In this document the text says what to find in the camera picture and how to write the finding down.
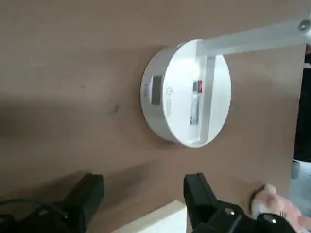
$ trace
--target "white round device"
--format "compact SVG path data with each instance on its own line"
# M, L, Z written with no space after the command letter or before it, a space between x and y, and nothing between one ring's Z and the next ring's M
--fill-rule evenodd
M222 55L200 55L202 40L158 52L143 74L140 102L160 137L201 147L220 132L228 115L231 80Z

